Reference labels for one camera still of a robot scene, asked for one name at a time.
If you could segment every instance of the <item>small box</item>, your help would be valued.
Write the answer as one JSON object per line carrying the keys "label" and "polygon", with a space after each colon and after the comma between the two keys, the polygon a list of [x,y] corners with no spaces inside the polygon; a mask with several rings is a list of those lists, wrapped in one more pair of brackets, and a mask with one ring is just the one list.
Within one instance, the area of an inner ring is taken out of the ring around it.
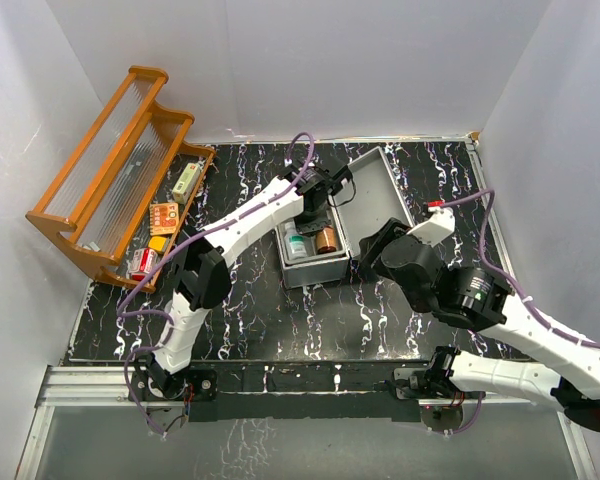
{"label": "small box", "polygon": [[171,191],[171,193],[173,193],[173,199],[182,205],[186,205],[191,196],[191,192],[193,192],[193,187],[196,186],[199,178],[200,167],[198,164],[188,164],[180,175],[176,186],[173,187],[173,190]]}
{"label": "small box", "polygon": [[154,203],[149,207],[149,230],[151,236],[171,235],[178,230],[178,204]]}
{"label": "small box", "polygon": [[356,183],[355,198],[350,203],[344,203],[353,195],[353,186],[348,183],[331,200],[332,205],[340,206],[327,207],[327,215],[338,237],[338,250],[318,255],[313,237],[305,237],[309,256],[290,260],[284,248],[282,225],[276,227],[282,279],[286,288],[315,285],[345,277],[351,259],[360,255],[360,240],[377,233],[391,217],[410,227],[414,226],[413,217],[381,147],[353,160],[349,163],[349,169]]}
{"label": "small box", "polygon": [[160,255],[162,255],[169,245],[169,240],[164,237],[151,237],[149,240],[149,248],[155,250]]}
{"label": "small box", "polygon": [[133,280],[140,281],[146,277],[153,267],[156,266],[158,254],[150,248],[139,248],[133,254],[131,266],[129,267],[129,276]]}

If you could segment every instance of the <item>bottle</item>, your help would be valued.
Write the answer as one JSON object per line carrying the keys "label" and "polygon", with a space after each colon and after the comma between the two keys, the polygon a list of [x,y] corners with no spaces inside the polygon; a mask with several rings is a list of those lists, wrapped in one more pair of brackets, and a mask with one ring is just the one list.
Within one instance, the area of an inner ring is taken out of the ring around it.
{"label": "bottle", "polygon": [[304,245],[304,238],[298,235],[295,222],[289,221],[284,224],[284,243],[287,248],[289,260],[298,260],[307,257],[307,247]]}

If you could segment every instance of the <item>floor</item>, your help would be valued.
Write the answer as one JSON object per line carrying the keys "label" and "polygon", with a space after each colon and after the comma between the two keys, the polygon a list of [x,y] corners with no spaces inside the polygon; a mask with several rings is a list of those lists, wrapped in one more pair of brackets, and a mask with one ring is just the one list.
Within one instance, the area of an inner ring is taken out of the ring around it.
{"label": "floor", "polygon": [[[352,160],[378,145],[416,221],[423,219],[425,202],[478,190],[464,141],[322,143],[316,146],[316,156],[318,161],[328,156]],[[286,146],[216,146],[217,159],[187,216],[185,234],[223,217],[258,193],[282,165]],[[303,148],[297,149],[298,157],[304,156]],[[170,176],[189,161],[178,158]],[[439,247],[449,265],[479,265],[477,232],[482,218],[482,204],[458,210],[456,234]],[[488,255],[499,263],[491,234]],[[489,357],[520,356],[478,334],[414,313],[395,284],[355,264],[340,282],[285,290],[273,232],[242,255],[231,277],[233,290],[207,318],[194,346],[194,360],[428,359],[437,345],[447,344]],[[164,307],[171,298],[169,272],[158,285],[155,294],[139,295],[129,308]],[[160,319],[116,319],[116,306],[127,293],[104,284],[89,287],[65,364],[119,362],[132,346],[156,343],[163,329]]]}
{"label": "floor", "polygon": [[36,478],[577,478],[555,411],[530,404],[488,404],[450,439],[388,419],[176,425],[165,442],[147,432],[133,408],[56,407]]}

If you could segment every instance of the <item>red can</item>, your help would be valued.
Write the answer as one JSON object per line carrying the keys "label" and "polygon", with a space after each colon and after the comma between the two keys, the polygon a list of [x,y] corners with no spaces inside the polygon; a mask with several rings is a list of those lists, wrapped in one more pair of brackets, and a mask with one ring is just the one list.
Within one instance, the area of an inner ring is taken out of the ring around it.
{"label": "red can", "polygon": [[133,254],[129,276],[133,280],[140,281],[146,277],[153,267],[156,266],[158,253],[151,248],[139,248]]}

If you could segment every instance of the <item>white wall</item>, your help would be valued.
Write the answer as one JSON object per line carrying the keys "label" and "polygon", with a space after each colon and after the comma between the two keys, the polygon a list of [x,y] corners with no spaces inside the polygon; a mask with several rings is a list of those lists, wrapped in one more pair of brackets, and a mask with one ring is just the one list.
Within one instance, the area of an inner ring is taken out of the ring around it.
{"label": "white wall", "polygon": [[84,275],[24,218],[102,104],[43,0],[0,0],[0,478],[15,474]]}
{"label": "white wall", "polygon": [[480,138],[517,276],[600,341],[600,0],[551,4]]}
{"label": "white wall", "polygon": [[190,139],[449,134],[491,113],[548,0],[47,0],[100,100],[130,64]]}

